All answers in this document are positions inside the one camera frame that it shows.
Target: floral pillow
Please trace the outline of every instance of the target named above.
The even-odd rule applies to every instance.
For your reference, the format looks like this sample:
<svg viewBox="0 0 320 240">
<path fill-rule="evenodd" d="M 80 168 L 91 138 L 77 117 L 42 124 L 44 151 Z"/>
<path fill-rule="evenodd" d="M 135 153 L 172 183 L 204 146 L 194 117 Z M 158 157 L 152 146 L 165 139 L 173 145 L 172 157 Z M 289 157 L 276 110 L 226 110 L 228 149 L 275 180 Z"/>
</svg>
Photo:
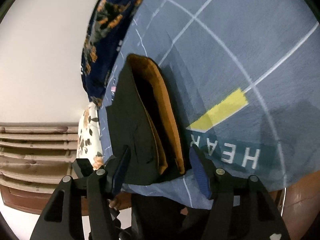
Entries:
<svg viewBox="0 0 320 240">
<path fill-rule="evenodd" d="M 93 102 L 79 121 L 77 158 L 89 159 L 94 170 L 103 165 L 98 112 Z"/>
</svg>

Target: brown wooden surface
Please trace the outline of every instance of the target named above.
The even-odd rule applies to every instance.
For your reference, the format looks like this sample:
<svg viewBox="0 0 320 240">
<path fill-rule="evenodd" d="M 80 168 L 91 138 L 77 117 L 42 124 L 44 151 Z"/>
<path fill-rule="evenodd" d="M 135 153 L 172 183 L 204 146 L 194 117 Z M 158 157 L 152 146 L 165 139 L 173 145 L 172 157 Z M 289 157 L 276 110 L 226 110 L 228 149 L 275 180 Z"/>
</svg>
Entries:
<svg viewBox="0 0 320 240">
<path fill-rule="evenodd" d="M 300 240 L 320 211 L 320 171 L 287 188 L 283 220 L 291 240 Z"/>
<path fill-rule="evenodd" d="M 278 193 L 277 190 L 276 190 L 276 191 L 269 192 L 269 195 L 270 195 L 270 197 L 272 198 L 273 201 L 276 200 L 277 193 Z"/>
<path fill-rule="evenodd" d="M 49 201 L 51 194 L 34 193 L 9 188 L 0 185 L 1 196 L 4 204 L 8 207 L 40 215 Z M 88 215 L 88 203 L 85 198 L 81 199 L 82 215 Z"/>
<path fill-rule="evenodd" d="M 36 182 L 28 182 L 28 181 L 12 179 L 12 178 L 1 175 L 1 172 L 0 172 L 0 184 L 5 187 L 15 188 L 22 191 L 44 193 L 44 194 L 52 194 L 56 188 L 56 184 L 44 184 L 44 183 L 36 183 Z"/>
<path fill-rule="evenodd" d="M 116 197 L 119 199 L 121 203 L 119 210 L 123 210 L 131 207 L 131 193 L 120 192 Z"/>
</svg>

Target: white grid lines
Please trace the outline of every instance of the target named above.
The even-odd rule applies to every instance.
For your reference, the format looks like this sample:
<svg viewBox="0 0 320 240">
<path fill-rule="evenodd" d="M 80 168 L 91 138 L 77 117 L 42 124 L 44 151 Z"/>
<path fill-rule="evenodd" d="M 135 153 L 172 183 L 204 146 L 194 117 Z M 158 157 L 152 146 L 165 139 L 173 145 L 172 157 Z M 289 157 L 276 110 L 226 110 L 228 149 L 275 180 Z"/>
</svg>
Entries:
<svg viewBox="0 0 320 240">
<path fill-rule="evenodd" d="M 106 150 L 108 150 L 109 148 L 111 148 L 111 145 L 110 145 L 110 146 L 108 146 L 107 148 L 105 148 L 104 150 L 106 151 Z"/>
<path fill-rule="evenodd" d="M 214 40 L 225 50 L 225 52 L 229 55 L 229 57 L 232 59 L 232 61 L 237 65 L 237 67 L 239 68 L 239 70 L 241 71 L 241 73 L 244 75 L 244 77 L 246 78 L 247 82 L 249 83 L 249 86 L 253 89 L 256 97 L 258 98 L 258 101 L 260 102 L 260 105 L 266 115 L 266 118 L 268 120 L 269 126 L 271 128 L 273 137 L 275 139 L 275 141 L 277 142 L 277 152 L 280 158 L 280 163 L 281 163 L 281 170 L 282 170 L 282 175 L 283 175 L 283 184 L 284 187 L 287 186 L 287 176 L 286 176 L 286 168 L 285 168 L 285 163 L 284 163 L 284 156 L 283 156 L 283 152 L 282 152 L 282 146 L 280 143 L 280 139 L 276 130 L 276 126 L 274 123 L 274 120 L 269 112 L 269 109 L 262 97 L 262 95 L 260 94 L 259 90 L 256 88 L 256 86 L 254 85 L 251 77 L 249 76 L 249 74 L 247 73 L 247 71 L 245 70 L 244 66 L 241 64 L 241 62 L 238 60 L 238 58 L 236 57 L 236 55 L 234 55 L 231 50 L 225 45 L 225 43 L 212 31 L 210 30 L 210 28 L 205 25 L 202 21 L 200 21 L 197 16 L 200 14 L 201 10 L 203 10 L 205 8 L 205 6 L 207 6 L 209 3 L 206 2 L 195 15 L 192 15 L 191 12 L 189 12 L 187 9 L 185 9 L 183 6 L 179 5 L 178 3 L 172 1 L 172 0 L 167 0 L 169 2 L 171 2 L 172 4 L 176 5 L 178 8 L 180 8 L 181 10 L 183 10 L 184 12 L 186 12 L 188 15 L 190 15 L 192 17 L 192 19 L 186 24 L 186 26 L 180 31 L 180 33 L 176 36 L 176 38 L 172 41 L 172 44 L 170 46 L 170 49 L 164 54 L 164 57 L 162 58 L 162 60 L 160 61 L 159 65 L 161 65 L 161 63 L 164 61 L 164 59 L 167 57 L 167 55 L 169 54 L 169 52 L 171 51 L 171 49 L 173 48 L 175 42 L 177 41 L 177 39 L 185 32 L 185 30 L 189 27 L 189 25 L 195 20 L 197 23 L 199 23 L 199 25 L 204 28 L 204 30 L 206 30 L 210 36 L 212 36 L 212 38 L 214 38 Z"/>
<path fill-rule="evenodd" d="M 163 61 L 166 59 L 166 57 L 169 55 L 170 51 L 172 50 L 174 44 L 177 42 L 177 40 L 183 35 L 183 33 L 188 29 L 188 27 L 193 23 L 193 21 L 199 16 L 199 14 L 211 3 L 212 0 L 207 0 L 200 9 L 192 16 L 191 20 L 183 27 L 183 29 L 178 33 L 178 35 L 173 39 L 172 44 L 168 51 L 164 54 L 163 58 L 159 62 L 159 66 L 163 63 Z"/>
<path fill-rule="evenodd" d="M 149 21 L 149 23 L 148 23 L 148 25 L 147 25 L 147 28 L 145 29 L 144 33 L 142 34 L 141 40 L 143 40 L 144 35 L 146 35 L 146 32 L 147 32 L 147 30 L 149 29 L 153 18 L 158 14 L 158 12 L 160 11 L 160 8 L 162 8 L 166 2 L 167 2 L 167 0 L 164 0 L 164 1 L 161 3 L 160 7 L 158 7 L 158 8 L 153 12 L 153 14 L 152 14 L 152 16 L 151 16 L 151 19 L 150 19 L 150 21 Z"/>
<path fill-rule="evenodd" d="M 183 183 L 184 183 L 184 186 L 186 187 L 186 190 L 187 190 L 187 193 L 188 193 L 188 197 L 189 197 L 189 200 L 190 200 L 190 207 L 193 208 L 190 191 L 188 189 L 188 186 L 187 186 L 187 183 L 186 183 L 186 180 L 185 180 L 185 175 L 183 175 Z"/>
<path fill-rule="evenodd" d="M 147 55 L 147 51 L 146 51 L 146 48 L 144 47 L 144 45 L 143 45 L 143 42 L 142 42 L 142 38 L 141 38 L 141 36 L 140 36 L 140 33 L 138 32 L 138 30 L 136 29 L 136 32 L 137 32 L 137 34 L 138 34 L 138 36 L 139 36 L 139 38 L 140 38 L 140 41 L 141 41 L 141 45 L 142 45 L 142 47 L 143 47 L 143 49 L 144 49 L 144 53 L 146 54 L 146 57 L 148 57 L 148 55 Z"/>
<path fill-rule="evenodd" d="M 300 40 L 297 42 L 297 44 L 290 49 L 287 54 L 285 54 L 277 63 L 275 63 L 270 69 L 268 69 L 263 75 L 261 75 L 254 83 L 253 85 L 258 85 L 262 80 L 264 80 L 268 75 L 270 75 L 274 70 L 276 70 L 277 67 L 279 67 L 283 62 L 285 62 L 300 46 L 310 37 L 312 33 L 318 28 L 319 23 L 316 22 L 315 25 L 313 25 L 312 29 Z M 252 87 L 248 86 L 244 93 L 247 93 Z"/>
</svg>

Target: orange flower print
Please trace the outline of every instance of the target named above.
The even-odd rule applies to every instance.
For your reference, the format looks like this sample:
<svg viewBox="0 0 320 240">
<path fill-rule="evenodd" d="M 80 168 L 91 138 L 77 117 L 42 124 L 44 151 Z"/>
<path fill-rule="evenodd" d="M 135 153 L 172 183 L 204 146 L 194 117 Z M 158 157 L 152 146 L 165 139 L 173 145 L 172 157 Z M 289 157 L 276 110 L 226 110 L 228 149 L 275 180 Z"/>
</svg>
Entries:
<svg viewBox="0 0 320 240">
<path fill-rule="evenodd" d="M 85 64 L 85 74 L 89 75 L 90 72 L 91 72 L 91 66 L 90 66 L 90 64 L 87 63 L 87 64 Z"/>
<path fill-rule="evenodd" d="M 129 6 L 130 6 L 130 2 L 128 2 L 128 4 L 126 6 L 121 5 L 121 4 L 114 4 L 113 5 L 113 9 L 115 10 L 115 12 L 123 12 L 125 11 Z"/>
<path fill-rule="evenodd" d="M 119 14 L 114 20 L 112 20 L 108 24 L 108 28 L 112 29 L 112 28 L 116 27 L 119 24 L 119 22 L 121 21 L 122 17 L 123 16 L 121 14 Z"/>
<path fill-rule="evenodd" d="M 110 77 L 110 70 L 108 70 L 107 75 L 106 75 L 106 77 L 105 77 L 105 79 L 104 79 L 104 85 L 105 85 L 105 86 L 108 84 L 108 79 L 109 79 L 109 77 Z"/>
<path fill-rule="evenodd" d="M 84 113 L 83 113 L 83 128 L 87 129 L 88 128 L 88 123 L 89 123 L 89 109 L 87 108 Z"/>
<path fill-rule="evenodd" d="M 103 18 L 102 20 L 98 21 L 98 23 L 100 23 L 101 25 L 105 24 L 106 22 L 108 22 L 108 17 Z"/>
<path fill-rule="evenodd" d="M 105 3 L 107 2 L 107 0 L 101 0 L 98 7 L 97 7 L 97 11 L 101 11 L 105 5 Z"/>
<path fill-rule="evenodd" d="M 94 170 L 99 169 L 103 165 L 103 157 L 95 156 L 93 160 L 94 164 L 92 164 L 92 166 Z"/>
<path fill-rule="evenodd" d="M 77 145 L 77 149 L 79 149 L 79 148 L 80 148 L 80 141 L 81 141 L 81 135 L 80 135 L 80 136 L 78 136 L 78 145 Z"/>
<path fill-rule="evenodd" d="M 95 103 L 99 107 L 102 105 L 102 99 L 101 98 L 91 97 L 91 100 L 92 100 L 93 103 Z"/>
<path fill-rule="evenodd" d="M 136 0 L 136 2 L 134 3 L 135 6 L 138 6 L 142 3 L 142 0 Z"/>
<path fill-rule="evenodd" d="M 96 49 L 96 47 L 95 46 L 92 46 L 91 47 L 91 52 L 90 52 L 90 57 L 91 57 L 91 59 L 92 59 L 92 62 L 96 62 L 96 60 L 97 60 L 97 58 L 98 58 L 98 56 L 97 56 L 97 49 Z"/>
</svg>

